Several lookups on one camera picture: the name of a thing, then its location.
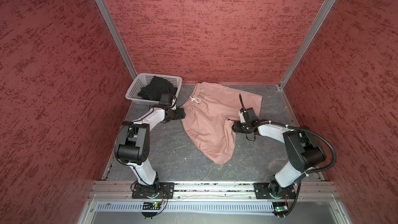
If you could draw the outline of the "pink shorts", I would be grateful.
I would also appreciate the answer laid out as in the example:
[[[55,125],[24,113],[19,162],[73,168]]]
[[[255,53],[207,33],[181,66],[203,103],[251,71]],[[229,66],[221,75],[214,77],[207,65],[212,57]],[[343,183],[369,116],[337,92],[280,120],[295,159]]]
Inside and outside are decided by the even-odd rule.
[[[226,164],[233,156],[236,134],[234,121],[240,121],[244,106],[260,115],[262,96],[215,83],[198,83],[189,100],[182,106],[182,125],[196,147],[217,165]]]

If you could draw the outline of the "white plastic basket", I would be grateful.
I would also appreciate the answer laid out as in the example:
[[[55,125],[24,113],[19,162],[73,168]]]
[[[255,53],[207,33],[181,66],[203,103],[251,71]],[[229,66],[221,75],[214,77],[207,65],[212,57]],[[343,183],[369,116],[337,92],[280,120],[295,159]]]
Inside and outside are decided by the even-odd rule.
[[[131,100],[132,102],[138,105],[151,106],[158,103],[158,101],[145,100],[142,97],[138,96],[138,93],[141,91],[141,89],[149,85],[155,76],[169,81],[174,87],[176,87],[177,91],[175,96],[178,97],[182,85],[181,77],[172,76],[172,75],[162,75],[162,74],[140,73],[131,83],[127,93],[125,94],[125,98]]]

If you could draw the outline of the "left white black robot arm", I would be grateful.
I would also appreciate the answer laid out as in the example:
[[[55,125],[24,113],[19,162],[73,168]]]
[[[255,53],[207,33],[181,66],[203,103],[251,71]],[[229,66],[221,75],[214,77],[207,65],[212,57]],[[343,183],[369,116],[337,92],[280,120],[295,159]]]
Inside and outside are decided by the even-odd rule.
[[[135,189],[144,197],[156,198],[161,192],[159,176],[149,161],[150,131],[159,123],[181,120],[186,117],[183,108],[152,107],[142,117],[125,121],[115,141],[115,159],[129,167],[137,178]]]

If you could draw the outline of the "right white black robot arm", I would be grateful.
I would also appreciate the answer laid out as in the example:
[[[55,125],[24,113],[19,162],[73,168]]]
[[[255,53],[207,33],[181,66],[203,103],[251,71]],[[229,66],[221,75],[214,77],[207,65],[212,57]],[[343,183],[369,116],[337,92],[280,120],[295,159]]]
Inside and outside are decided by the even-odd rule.
[[[268,194],[279,199],[298,184],[312,169],[326,161],[326,154],[320,145],[325,139],[305,127],[293,127],[270,120],[234,121],[232,130],[236,133],[269,137],[285,144],[288,162],[271,179]]]

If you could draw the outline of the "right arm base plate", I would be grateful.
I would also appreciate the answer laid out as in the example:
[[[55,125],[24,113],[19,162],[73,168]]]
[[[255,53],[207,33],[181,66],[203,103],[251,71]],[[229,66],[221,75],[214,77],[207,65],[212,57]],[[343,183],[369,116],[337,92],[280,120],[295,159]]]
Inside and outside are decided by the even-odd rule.
[[[271,183],[253,183],[253,187],[256,199],[279,200],[285,196],[288,196],[289,199],[294,199],[296,196],[296,191],[293,185],[282,188],[274,181]]]

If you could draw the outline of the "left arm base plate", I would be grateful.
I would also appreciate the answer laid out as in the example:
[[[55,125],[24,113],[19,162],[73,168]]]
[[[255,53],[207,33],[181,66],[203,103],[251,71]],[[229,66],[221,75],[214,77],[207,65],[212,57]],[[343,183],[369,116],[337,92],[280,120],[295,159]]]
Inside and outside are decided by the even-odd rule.
[[[135,184],[132,199],[172,199],[175,183],[155,183],[153,186]]]

